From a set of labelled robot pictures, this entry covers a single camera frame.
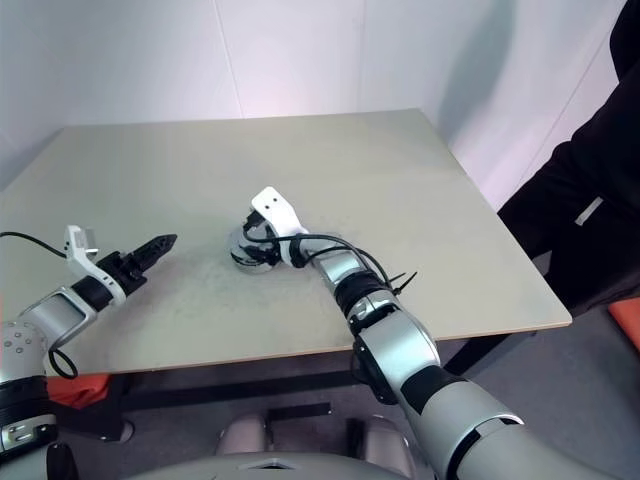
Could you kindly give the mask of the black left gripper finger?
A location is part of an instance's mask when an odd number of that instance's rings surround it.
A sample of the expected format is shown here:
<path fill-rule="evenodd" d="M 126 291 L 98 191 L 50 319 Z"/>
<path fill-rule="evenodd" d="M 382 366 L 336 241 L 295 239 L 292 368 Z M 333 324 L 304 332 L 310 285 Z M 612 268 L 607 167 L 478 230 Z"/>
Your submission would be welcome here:
<path fill-rule="evenodd" d="M 173 248 L 177 239 L 177 234 L 156 236 L 136 249 L 136 259 L 159 260 Z"/>
<path fill-rule="evenodd" d="M 147 242 L 135 250 L 135 272 L 142 276 L 173 248 L 173 242 Z"/>

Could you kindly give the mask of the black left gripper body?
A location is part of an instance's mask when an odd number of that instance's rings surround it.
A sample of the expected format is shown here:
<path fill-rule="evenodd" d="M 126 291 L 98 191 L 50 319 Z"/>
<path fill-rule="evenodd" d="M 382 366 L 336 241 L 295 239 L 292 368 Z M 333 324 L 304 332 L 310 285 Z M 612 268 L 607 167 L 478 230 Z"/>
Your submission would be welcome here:
<path fill-rule="evenodd" d="M 150 268 L 140 255 L 118 251 L 103 257 L 97 266 L 116 281 L 127 297 L 147 282 L 144 273 Z"/>

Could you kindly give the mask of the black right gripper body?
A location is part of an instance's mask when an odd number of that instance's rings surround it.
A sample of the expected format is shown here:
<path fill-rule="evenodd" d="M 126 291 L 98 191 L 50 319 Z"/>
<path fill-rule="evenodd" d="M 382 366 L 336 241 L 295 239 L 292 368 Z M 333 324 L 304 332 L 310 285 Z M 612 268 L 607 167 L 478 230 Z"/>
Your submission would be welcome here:
<path fill-rule="evenodd" d="M 277 242 L 272 242 L 272 239 L 276 238 L 277 235 L 274 233 L 271 225 L 259 212 L 255 210 L 252 210 L 251 212 L 257 213 L 257 226 L 251 229 L 247 234 L 243 232 L 242 226 L 242 250 L 254 264 L 269 266 L 263 262 L 260 250 L 278 247 L 280 262 L 280 247 Z"/>

